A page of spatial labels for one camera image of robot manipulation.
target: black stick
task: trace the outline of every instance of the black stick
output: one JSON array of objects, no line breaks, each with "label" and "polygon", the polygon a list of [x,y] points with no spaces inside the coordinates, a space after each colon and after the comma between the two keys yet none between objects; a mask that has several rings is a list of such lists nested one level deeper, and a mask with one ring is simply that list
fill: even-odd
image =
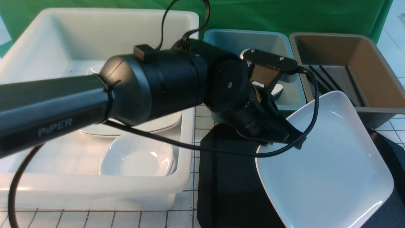
[{"label": "black stick", "polygon": [[349,67],[347,65],[345,66],[345,68],[346,68],[347,74],[349,75],[349,79],[350,79],[350,82],[352,83],[354,91],[356,92],[357,98],[360,101],[361,107],[365,107],[366,104],[364,103],[364,99],[363,99],[362,95],[360,94],[360,91],[358,91],[358,89],[357,89],[356,82],[354,81],[352,71],[349,69]]},{"label": "black stick", "polygon": [[335,91],[335,88],[330,86],[330,84],[316,71],[312,66],[309,66],[309,68],[318,76],[318,78],[325,84],[326,87],[328,87],[329,92],[330,91]]},{"label": "black stick", "polygon": [[343,92],[343,89],[337,84],[337,82],[332,78],[332,76],[325,70],[325,68],[321,65],[319,65],[319,68],[321,71],[328,77],[328,79],[333,83],[333,85],[339,90],[340,92]]}]

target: white grid surface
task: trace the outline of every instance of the white grid surface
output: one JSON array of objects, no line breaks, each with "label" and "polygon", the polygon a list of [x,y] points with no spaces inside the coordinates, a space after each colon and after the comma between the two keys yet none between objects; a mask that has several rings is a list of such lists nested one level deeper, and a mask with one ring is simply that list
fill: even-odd
[{"label": "white grid surface", "polygon": [[[0,23],[0,41],[9,40]],[[405,0],[394,0],[388,14],[378,48],[405,86]],[[207,107],[196,107],[194,143],[215,125]],[[397,115],[377,131],[404,147],[405,115]],[[190,184],[176,196],[173,210],[152,211],[19,211],[21,228],[200,228],[196,218],[200,152],[193,153]],[[7,212],[0,211],[0,228],[9,228]]]},{"label": "white grid surface", "polygon": [[[196,107],[194,144],[215,126],[205,105]],[[170,211],[17,211],[20,228],[200,228],[197,214],[198,176],[200,152],[193,151],[190,184],[176,195]],[[6,211],[0,211],[0,228],[9,228]]]}]

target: black cable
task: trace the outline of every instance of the black cable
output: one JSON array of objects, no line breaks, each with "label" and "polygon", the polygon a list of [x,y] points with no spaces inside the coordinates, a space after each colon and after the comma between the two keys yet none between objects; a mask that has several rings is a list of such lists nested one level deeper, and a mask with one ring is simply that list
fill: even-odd
[{"label": "black cable", "polygon": [[39,151],[39,149],[41,149],[41,147],[43,145],[44,144],[32,148],[32,150],[24,158],[21,165],[18,167],[17,171],[14,174],[13,180],[11,181],[10,190],[9,190],[9,200],[7,202],[7,204],[8,204],[7,210],[9,213],[10,226],[12,228],[18,228],[17,215],[15,214],[15,197],[17,195],[18,183],[20,182],[21,177],[22,177],[24,171],[26,170],[28,164],[30,163],[30,161],[32,160],[34,155],[36,155],[36,153]]},{"label": "black cable", "polygon": [[301,139],[303,139],[304,137],[306,137],[310,131],[313,129],[313,127],[315,126],[315,122],[318,118],[318,111],[319,111],[319,89],[318,89],[318,83],[316,81],[315,75],[311,72],[306,70],[305,68],[302,67],[300,73],[304,73],[307,76],[311,77],[313,81],[315,81],[314,84],[314,90],[315,90],[315,103],[314,103],[314,111],[313,111],[313,116],[312,116],[312,120],[311,123],[309,124],[309,126],[307,127],[307,129],[302,133],[302,135],[300,137],[298,137],[296,140],[294,140],[292,143],[284,146],[281,149],[278,149],[276,151],[272,151],[272,152],[266,152],[266,153],[256,153],[256,154],[248,154],[248,153],[243,153],[243,152],[236,152],[236,151],[227,151],[227,150],[221,150],[221,149],[213,149],[213,148],[204,148],[204,147],[200,147],[200,146],[195,146],[195,145],[191,145],[191,144],[187,144],[187,143],[182,143],[176,140],[172,140],[163,136],[159,136],[153,133],[149,133],[149,132],[145,132],[145,131],[141,131],[138,129],[134,129],[131,128],[131,126],[125,126],[113,121],[106,121],[104,124],[108,125],[110,127],[115,127],[117,129],[120,129],[122,131],[127,131],[139,136],[143,136],[146,138],[150,138],[150,139],[154,139],[157,141],[161,141],[161,142],[165,142],[165,143],[169,143],[172,144],[174,146],[178,146],[178,147],[182,147],[185,149],[189,149],[189,150],[197,150],[197,151],[207,151],[207,152],[213,152],[213,153],[223,153],[223,154],[229,154],[229,155],[240,155],[240,156],[246,156],[246,157],[272,157],[272,156],[276,156],[279,155],[281,153],[284,153],[286,151],[288,151],[289,149],[291,149],[292,147],[294,147],[298,142],[301,141]]},{"label": "black cable", "polygon": [[[162,48],[162,45],[163,45],[163,25],[164,25],[164,21],[165,21],[165,19],[166,19],[167,13],[171,10],[171,8],[173,7],[173,5],[174,5],[176,2],[178,2],[178,1],[180,1],[180,0],[173,0],[173,1],[170,3],[170,5],[166,8],[166,11],[165,11],[164,14],[163,14],[162,25],[161,25],[161,27],[160,27],[160,33],[161,33],[160,43],[159,43],[158,47],[155,49],[155,50],[157,50],[157,51],[159,51],[159,50]],[[201,27],[199,27],[199,28],[196,28],[196,29],[193,29],[193,30],[190,30],[190,31],[186,32],[186,33],[183,35],[183,37],[181,38],[181,46],[182,46],[182,47],[185,47],[185,45],[186,45],[186,43],[187,43],[187,40],[189,39],[189,37],[190,37],[193,33],[201,31],[201,30],[204,29],[204,28],[207,26],[207,24],[208,24],[209,16],[210,16],[210,14],[211,14],[211,6],[210,6],[208,0],[202,0],[202,1],[203,1],[204,4],[205,4],[205,22],[204,22],[204,25],[201,26]]]}]

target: white square bowl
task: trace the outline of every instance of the white square bowl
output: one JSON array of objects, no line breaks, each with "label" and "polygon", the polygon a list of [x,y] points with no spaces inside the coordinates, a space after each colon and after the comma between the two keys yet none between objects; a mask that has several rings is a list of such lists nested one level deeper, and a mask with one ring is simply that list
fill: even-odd
[{"label": "white square bowl", "polygon": [[[314,101],[287,120],[304,131]],[[283,144],[259,147],[275,151]],[[264,189],[286,227],[359,228],[388,199],[392,175],[348,97],[320,97],[317,122],[302,149],[256,158]]]},{"label": "white square bowl", "polygon": [[[0,84],[85,75],[109,57],[132,53],[134,45],[160,41],[163,10],[47,9],[41,12],[0,62]],[[162,49],[170,48],[199,25],[193,12],[170,11]],[[160,133],[192,143],[194,108],[181,124]],[[165,211],[190,179],[192,152],[175,150],[177,169],[170,176],[101,176],[101,156],[111,139],[74,132],[48,142],[23,175],[19,209]],[[0,206],[6,205],[11,179],[25,152],[0,160]]]}]

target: white dish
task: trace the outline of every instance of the white dish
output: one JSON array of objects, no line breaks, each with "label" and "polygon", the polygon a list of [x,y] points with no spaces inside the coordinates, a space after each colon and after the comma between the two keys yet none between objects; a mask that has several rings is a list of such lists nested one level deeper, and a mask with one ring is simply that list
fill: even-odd
[{"label": "white dish", "polygon": [[[160,132],[175,127],[181,120],[181,112],[176,112],[152,121],[140,124],[133,128],[147,132]],[[100,137],[117,137],[125,134],[125,131],[110,127],[104,124],[94,124],[79,130],[83,134]]]},{"label": "white dish", "polygon": [[175,170],[176,170],[176,163],[177,163],[176,157],[173,157],[172,168],[170,168],[170,172],[169,172],[168,176],[169,176],[169,175],[172,175],[172,174],[175,172]]},{"label": "white dish", "polygon": [[[314,101],[287,119],[304,131]],[[270,152],[282,144],[259,147]],[[318,120],[302,149],[256,159],[271,203],[286,227],[359,228],[394,188],[390,171],[342,92],[321,96]]]},{"label": "white dish", "polygon": [[276,84],[276,86],[274,87],[273,91],[271,91],[271,95],[276,96],[276,95],[279,94],[282,90],[283,90],[283,85],[281,85],[281,84]]},{"label": "white dish", "polygon": [[172,164],[172,145],[126,133],[106,151],[99,172],[113,176],[167,176]]}]

